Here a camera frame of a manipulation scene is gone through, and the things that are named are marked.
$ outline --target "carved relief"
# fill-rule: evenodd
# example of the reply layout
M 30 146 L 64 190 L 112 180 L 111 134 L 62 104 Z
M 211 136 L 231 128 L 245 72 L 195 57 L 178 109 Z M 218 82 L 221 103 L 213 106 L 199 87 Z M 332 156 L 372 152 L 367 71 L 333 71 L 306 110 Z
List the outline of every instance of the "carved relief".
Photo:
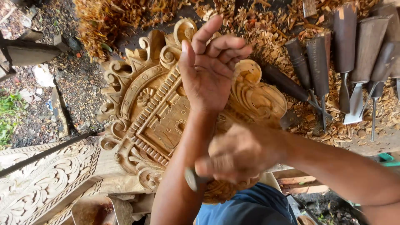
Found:
M 181 41 L 190 41 L 196 31 L 195 23 L 188 18 L 176 23 L 173 35 L 151 31 L 139 41 L 143 49 L 126 49 L 125 62 L 111 62 L 104 74 L 109 87 L 102 92 L 112 103 L 100 108 L 98 118 L 114 122 L 100 145 L 114 151 L 116 162 L 129 174 L 137 175 L 149 190 L 157 189 L 188 119 L 190 103 L 176 64 Z M 279 126 L 286 100 L 276 88 L 260 82 L 261 72 L 254 69 L 259 66 L 249 61 L 237 65 L 229 102 L 218 117 L 217 133 L 226 132 L 235 122 Z M 236 190 L 251 187 L 257 180 L 238 185 L 210 182 L 205 202 L 228 200 Z
M 86 190 L 78 190 L 81 185 L 98 181 L 93 175 L 100 153 L 97 143 L 97 138 L 77 142 L 0 179 L 0 223 L 43 224 L 58 212 L 55 207 L 68 204 L 62 202 L 65 198 Z M 9 167 L 50 147 L 54 145 L 4 150 L 0 162 Z

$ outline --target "blue shirt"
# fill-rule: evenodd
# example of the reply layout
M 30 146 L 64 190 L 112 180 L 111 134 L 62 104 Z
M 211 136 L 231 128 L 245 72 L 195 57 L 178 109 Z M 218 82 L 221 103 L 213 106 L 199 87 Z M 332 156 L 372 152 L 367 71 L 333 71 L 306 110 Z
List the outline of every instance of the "blue shirt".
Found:
M 203 204 L 196 225 L 297 225 L 286 197 L 275 188 L 257 183 L 238 191 L 223 204 Z

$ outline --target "person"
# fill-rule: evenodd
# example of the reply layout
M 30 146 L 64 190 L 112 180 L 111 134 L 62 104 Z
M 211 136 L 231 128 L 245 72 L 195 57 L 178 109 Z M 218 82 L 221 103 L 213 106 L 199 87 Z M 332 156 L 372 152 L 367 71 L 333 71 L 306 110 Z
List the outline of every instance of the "person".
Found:
M 202 205 L 206 185 L 194 192 L 184 178 L 185 168 L 195 166 L 199 176 L 238 182 L 276 163 L 314 176 L 343 198 L 361 204 L 371 225 L 400 224 L 400 178 L 372 160 L 286 131 L 254 126 L 234 124 L 213 138 L 235 64 L 252 52 L 244 39 L 232 35 L 206 44 L 221 25 L 222 17 L 214 16 L 191 43 L 182 41 L 178 68 L 190 113 L 156 192 L 151 224 L 295 225 L 285 196 L 270 186 L 258 183 L 224 204 Z

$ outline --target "hand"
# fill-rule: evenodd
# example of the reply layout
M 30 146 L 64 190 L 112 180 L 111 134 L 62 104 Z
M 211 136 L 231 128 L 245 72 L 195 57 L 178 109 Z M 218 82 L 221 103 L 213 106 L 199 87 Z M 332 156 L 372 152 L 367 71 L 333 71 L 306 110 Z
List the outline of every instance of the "hand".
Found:
M 221 112 L 228 101 L 235 64 L 252 52 L 245 40 L 224 35 L 207 41 L 222 25 L 216 15 L 193 36 L 192 43 L 182 41 L 182 54 L 178 67 L 190 110 Z
M 233 124 L 227 133 L 214 137 L 210 158 L 196 161 L 196 173 L 234 183 L 256 177 L 283 161 L 286 143 L 284 131 Z

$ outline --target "carved flower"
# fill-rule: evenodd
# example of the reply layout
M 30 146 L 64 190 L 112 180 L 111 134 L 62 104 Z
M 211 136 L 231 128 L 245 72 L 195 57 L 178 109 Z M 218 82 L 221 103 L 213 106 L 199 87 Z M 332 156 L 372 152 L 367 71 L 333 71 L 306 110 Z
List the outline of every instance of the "carved flower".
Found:
M 146 105 L 149 99 L 153 97 L 153 95 L 154 95 L 154 89 L 152 88 L 146 88 L 143 91 L 141 91 L 138 96 L 138 101 L 137 101 L 138 106 L 142 107 Z

